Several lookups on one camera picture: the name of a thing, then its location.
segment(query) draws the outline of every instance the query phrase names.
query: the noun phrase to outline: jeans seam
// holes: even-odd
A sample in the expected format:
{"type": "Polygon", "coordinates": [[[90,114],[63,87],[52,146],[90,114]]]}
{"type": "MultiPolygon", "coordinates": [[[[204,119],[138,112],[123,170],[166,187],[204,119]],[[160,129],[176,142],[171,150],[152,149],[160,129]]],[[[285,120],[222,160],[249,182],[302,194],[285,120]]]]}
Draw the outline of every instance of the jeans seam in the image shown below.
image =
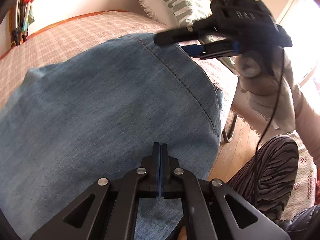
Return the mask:
{"type": "Polygon", "coordinates": [[[216,135],[218,136],[218,132],[216,131],[216,129],[214,128],[213,122],[210,118],[210,116],[207,114],[206,110],[203,108],[203,106],[200,104],[199,100],[192,94],[192,92],[190,91],[190,89],[182,82],[182,80],[180,80],[178,78],[178,76],[156,55],[154,54],[141,40],[139,40],[136,37],[130,37],[133,39],[136,39],[137,41],[139,41],[154,57],[156,57],[167,69],[169,69],[169,71],[176,77],[176,79],[184,86],[184,88],[190,93],[190,95],[192,95],[192,97],[198,102],[199,106],[202,108],[202,110],[204,111],[204,113],[206,114],[206,116],[209,118],[212,128],[215,131],[216,135]]]}

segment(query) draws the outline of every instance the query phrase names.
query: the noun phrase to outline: patterned cushion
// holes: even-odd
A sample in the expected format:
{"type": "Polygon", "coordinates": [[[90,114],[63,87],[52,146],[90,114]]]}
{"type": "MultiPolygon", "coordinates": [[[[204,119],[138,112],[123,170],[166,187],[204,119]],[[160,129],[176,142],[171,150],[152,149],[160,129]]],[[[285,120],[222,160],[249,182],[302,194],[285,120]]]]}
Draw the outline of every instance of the patterned cushion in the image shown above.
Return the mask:
{"type": "Polygon", "coordinates": [[[139,0],[149,16],[170,28],[186,26],[211,15],[210,0],[139,0]]]}

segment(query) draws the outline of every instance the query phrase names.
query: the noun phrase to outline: blue jeans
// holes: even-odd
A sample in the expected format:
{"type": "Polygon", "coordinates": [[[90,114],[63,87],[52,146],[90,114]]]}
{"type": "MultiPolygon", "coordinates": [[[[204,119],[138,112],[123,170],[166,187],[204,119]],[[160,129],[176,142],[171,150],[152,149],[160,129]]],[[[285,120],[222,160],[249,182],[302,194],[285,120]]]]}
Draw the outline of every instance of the blue jeans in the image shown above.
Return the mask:
{"type": "MultiPolygon", "coordinates": [[[[221,104],[178,45],[160,48],[149,33],[30,70],[0,113],[0,208],[27,240],[98,178],[139,167],[155,141],[206,179],[221,104]]],[[[141,199],[135,239],[165,239],[181,217],[179,200],[141,199]]]]}

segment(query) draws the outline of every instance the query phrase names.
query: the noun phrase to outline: striped trousers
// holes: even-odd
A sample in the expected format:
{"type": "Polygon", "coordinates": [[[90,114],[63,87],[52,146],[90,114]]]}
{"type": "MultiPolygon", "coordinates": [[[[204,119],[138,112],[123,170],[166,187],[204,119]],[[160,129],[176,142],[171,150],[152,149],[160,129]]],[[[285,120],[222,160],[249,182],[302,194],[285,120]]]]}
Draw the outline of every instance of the striped trousers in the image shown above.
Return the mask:
{"type": "Polygon", "coordinates": [[[261,213],[277,222],[291,195],[298,160],[295,141],[286,135],[275,136],[258,151],[257,175],[252,157],[227,184],[261,213]]]}

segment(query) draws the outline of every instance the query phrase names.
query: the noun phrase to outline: cable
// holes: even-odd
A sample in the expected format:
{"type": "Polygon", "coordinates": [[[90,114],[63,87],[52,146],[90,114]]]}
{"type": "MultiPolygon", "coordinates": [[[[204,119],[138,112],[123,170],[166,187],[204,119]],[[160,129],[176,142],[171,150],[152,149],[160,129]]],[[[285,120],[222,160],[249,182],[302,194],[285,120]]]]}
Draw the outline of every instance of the cable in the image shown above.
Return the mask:
{"type": "Polygon", "coordinates": [[[273,118],[275,117],[276,115],[276,110],[277,110],[277,107],[278,107],[278,103],[279,103],[279,98],[280,98],[280,94],[281,94],[281,84],[282,84],[282,78],[283,78],[283,73],[284,73],[284,59],[285,57],[285,54],[284,54],[284,48],[282,48],[282,59],[283,59],[283,62],[282,62],[282,68],[281,68],[281,75],[280,75],[280,80],[279,80],[279,89],[278,89],[278,94],[277,94],[277,98],[276,98],[276,103],[275,103],[275,107],[273,108],[273,112],[272,112],[272,115],[271,115],[271,118],[268,122],[268,124],[266,125],[266,128],[264,129],[261,137],[260,137],[260,140],[258,141],[257,143],[257,146],[256,146],[256,152],[254,154],[254,188],[253,188],[253,201],[252,201],[252,205],[254,207],[256,207],[256,204],[257,204],[257,200],[258,200],[258,166],[257,166],[257,163],[258,163],[258,147],[259,147],[259,144],[261,143],[263,137],[266,135],[270,125],[271,125],[271,122],[273,120],[273,118]]]}

